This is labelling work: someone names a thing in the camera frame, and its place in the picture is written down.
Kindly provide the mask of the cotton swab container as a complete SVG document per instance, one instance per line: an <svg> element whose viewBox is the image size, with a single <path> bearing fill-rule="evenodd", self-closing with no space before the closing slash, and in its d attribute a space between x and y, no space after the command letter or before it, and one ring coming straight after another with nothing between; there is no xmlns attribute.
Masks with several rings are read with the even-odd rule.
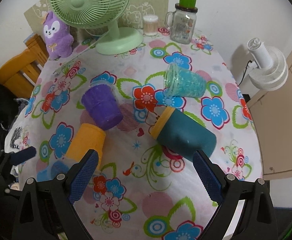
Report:
<svg viewBox="0 0 292 240"><path fill-rule="evenodd" d="M143 16L143 33L146 36L155 36L158 32L158 16L144 15Z"/></svg>

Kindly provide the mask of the wooden chair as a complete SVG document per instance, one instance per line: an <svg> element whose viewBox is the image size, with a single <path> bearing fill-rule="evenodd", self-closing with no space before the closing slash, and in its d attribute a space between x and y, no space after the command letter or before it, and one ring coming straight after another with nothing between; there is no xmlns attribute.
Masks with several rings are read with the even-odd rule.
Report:
<svg viewBox="0 0 292 240"><path fill-rule="evenodd" d="M26 49L0 68L0 84L19 98L30 98L48 58L45 42L34 34L26 40Z"/></svg>

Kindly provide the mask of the white floor fan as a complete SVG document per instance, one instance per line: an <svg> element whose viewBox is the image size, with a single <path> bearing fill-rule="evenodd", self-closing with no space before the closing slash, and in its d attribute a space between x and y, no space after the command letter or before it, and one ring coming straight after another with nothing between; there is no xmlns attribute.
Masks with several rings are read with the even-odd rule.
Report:
<svg viewBox="0 0 292 240"><path fill-rule="evenodd" d="M248 64L252 70L248 76L260 90L274 91L281 88L288 78L288 65L284 54L273 46L266 46L259 38L247 42L247 49L254 61Z"/></svg>

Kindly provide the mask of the green desk fan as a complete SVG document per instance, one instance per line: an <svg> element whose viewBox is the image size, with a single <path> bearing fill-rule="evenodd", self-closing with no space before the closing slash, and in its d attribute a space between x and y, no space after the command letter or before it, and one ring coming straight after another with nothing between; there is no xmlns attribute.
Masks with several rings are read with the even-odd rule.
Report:
<svg viewBox="0 0 292 240"><path fill-rule="evenodd" d="M107 27L96 50L103 55L126 53L143 42L143 35L132 27L119 27L130 0L50 0L53 12L67 25L79 29Z"/></svg>

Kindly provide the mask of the floral tablecloth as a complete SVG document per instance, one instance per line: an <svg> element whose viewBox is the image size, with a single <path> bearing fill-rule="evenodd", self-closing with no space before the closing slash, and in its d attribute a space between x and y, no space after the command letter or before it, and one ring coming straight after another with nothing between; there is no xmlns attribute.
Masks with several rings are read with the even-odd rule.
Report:
<svg viewBox="0 0 292 240"><path fill-rule="evenodd" d="M106 132L100 170L74 207L94 239L196 239L217 208L190 161L150 135L164 107L174 107L217 137L211 160L237 179L262 175L252 116L212 42L200 31L190 44L173 42L167 29L136 48L101 55L95 37L78 43L68 59L47 61L29 104L5 139L7 152L33 146L34 158L17 168L19 184L65 155L81 124L92 118L81 97L94 81L111 86L123 120ZM201 75L200 98L165 97L169 65Z"/></svg>

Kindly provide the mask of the turquoise beaded clear cup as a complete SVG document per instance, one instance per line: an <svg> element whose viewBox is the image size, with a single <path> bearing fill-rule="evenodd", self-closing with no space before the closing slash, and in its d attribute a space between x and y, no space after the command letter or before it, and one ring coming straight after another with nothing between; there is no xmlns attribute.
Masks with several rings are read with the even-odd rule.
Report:
<svg viewBox="0 0 292 240"><path fill-rule="evenodd" d="M200 98L206 91L206 80L191 70L182 68L175 63L169 65L164 76L164 95Z"/></svg>

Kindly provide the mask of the purple plush toy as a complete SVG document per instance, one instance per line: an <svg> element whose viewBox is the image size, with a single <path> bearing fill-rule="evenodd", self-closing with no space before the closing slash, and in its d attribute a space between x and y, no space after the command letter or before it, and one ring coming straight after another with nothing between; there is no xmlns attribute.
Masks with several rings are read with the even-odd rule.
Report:
<svg viewBox="0 0 292 240"><path fill-rule="evenodd" d="M43 35L50 60L67 58L72 54L74 38L70 34L70 27L53 11L46 14Z"/></svg>

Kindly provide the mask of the orange fuzzy cup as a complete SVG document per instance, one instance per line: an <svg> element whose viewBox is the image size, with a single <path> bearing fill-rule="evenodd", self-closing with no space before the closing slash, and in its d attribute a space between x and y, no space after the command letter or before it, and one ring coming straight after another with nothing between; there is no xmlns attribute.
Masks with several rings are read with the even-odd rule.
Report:
<svg viewBox="0 0 292 240"><path fill-rule="evenodd" d="M88 150L95 150L99 157L97 169L100 170L105 137L106 133L101 128L92 124L81 124L65 156L79 163Z"/></svg>

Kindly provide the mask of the teal cup yellow rim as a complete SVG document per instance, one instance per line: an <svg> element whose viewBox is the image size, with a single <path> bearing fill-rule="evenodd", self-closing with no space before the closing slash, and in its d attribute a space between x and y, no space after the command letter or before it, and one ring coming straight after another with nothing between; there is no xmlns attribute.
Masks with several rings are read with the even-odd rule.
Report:
<svg viewBox="0 0 292 240"><path fill-rule="evenodd" d="M161 113L150 134L160 145L190 161L198 150L211 157L217 145L213 132L169 106Z"/></svg>

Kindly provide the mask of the glass mason jar mug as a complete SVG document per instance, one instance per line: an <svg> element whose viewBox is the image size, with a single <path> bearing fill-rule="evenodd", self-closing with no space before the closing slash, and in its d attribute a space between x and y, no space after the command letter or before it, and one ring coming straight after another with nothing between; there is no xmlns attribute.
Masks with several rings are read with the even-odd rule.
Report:
<svg viewBox="0 0 292 240"><path fill-rule="evenodd" d="M164 21L170 32L170 39L181 44L190 44L197 20L198 8L186 8L175 4L175 11L169 11Z"/></svg>

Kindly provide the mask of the blue fuzzy clear cup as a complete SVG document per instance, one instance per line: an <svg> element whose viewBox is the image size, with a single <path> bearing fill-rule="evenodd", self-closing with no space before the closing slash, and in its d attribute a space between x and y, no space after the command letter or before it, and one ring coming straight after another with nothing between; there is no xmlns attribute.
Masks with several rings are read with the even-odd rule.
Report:
<svg viewBox="0 0 292 240"><path fill-rule="evenodd" d="M69 170L69 167L66 164L64 164L62 161L58 160L52 165L49 165L44 170L39 171L37 173L36 180L38 182L53 180L60 173L67 174L68 170Z"/></svg>

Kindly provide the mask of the purple fuzzy cup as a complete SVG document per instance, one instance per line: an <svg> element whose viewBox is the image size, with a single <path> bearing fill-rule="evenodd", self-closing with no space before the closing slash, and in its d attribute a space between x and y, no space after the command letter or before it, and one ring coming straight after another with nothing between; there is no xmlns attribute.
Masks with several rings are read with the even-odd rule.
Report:
<svg viewBox="0 0 292 240"><path fill-rule="evenodd" d="M83 94L81 103L88 111L96 126L107 131L117 126L123 115L113 94L106 83L94 83Z"/></svg>

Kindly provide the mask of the green cup on jar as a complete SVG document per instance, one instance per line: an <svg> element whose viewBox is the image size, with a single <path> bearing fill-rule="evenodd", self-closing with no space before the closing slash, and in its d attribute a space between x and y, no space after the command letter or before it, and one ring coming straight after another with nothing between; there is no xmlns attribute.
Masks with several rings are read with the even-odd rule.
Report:
<svg viewBox="0 0 292 240"><path fill-rule="evenodd" d="M184 8L193 9L196 7L196 0L179 0L179 5Z"/></svg>

